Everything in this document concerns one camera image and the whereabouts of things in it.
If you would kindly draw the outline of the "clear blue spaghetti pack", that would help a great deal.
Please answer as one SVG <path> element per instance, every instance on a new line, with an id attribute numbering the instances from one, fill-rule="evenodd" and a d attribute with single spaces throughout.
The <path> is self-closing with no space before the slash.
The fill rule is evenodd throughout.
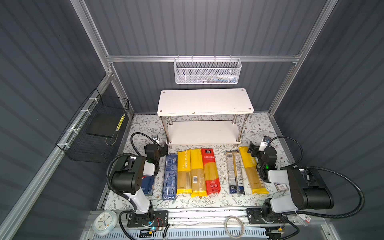
<path id="1" fill-rule="evenodd" d="M 226 151 L 230 194 L 245 194 L 240 152 Z"/>

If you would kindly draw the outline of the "red spaghetti pack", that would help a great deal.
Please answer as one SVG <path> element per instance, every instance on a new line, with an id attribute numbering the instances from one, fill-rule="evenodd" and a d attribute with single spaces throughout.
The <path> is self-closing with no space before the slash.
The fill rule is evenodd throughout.
<path id="1" fill-rule="evenodd" d="M 213 149 L 201 149 L 207 195 L 219 194 L 221 184 Z"/>

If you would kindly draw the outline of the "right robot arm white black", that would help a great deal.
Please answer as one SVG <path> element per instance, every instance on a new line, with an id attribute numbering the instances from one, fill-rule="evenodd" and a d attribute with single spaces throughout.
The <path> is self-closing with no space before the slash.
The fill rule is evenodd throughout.
<path id="1" fill-rule="evenodd" d="M 276 168 L 277 151 L 269 146 L 250 143 L 248 153 L 256 158 L 256 170 L 263 183 L 281 184 L 289 188 L 289 194 L 268 199 L 263 205 L 267 214 L 282 214 L 298 210 L 325 210 L 333 208 L 334 198 L 317 170 Z"/>

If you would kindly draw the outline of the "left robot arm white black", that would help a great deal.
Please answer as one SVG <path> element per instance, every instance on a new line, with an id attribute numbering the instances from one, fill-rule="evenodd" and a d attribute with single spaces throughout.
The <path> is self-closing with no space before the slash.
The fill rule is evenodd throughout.
<path id="1" fill-rule="evenodd" d="M 160 158 L 168 154 L 168 145 L 148 144 L 145 156 L 131 153 L 117 155 L 109 163 L 106 182 L 109 190 L 129 201 L 130 211 L 139 217 L 154 218 L 152 202 L 142 190 L 143 177 L 156 176 L 160 170 Z"/>

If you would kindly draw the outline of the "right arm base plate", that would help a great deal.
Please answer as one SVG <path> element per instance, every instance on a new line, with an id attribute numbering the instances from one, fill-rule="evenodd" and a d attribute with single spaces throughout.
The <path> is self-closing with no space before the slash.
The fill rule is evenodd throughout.
<path id="1" fill-rule="evenodd" d="M 288 221 L 280 213 L 274 213 L 263 208 L 247 208 L 250 224 L 286 224 Z"/>

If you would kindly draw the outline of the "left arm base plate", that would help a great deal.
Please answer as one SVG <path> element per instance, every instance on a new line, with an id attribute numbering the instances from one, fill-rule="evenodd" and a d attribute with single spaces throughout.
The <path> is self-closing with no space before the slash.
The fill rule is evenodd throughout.
<path id="1" fill-rule="evenodd" d="M 150 211 L 146 214 L 129 214 L 128 228 L 165 227 L 169 220 L 169 211 Z"/>

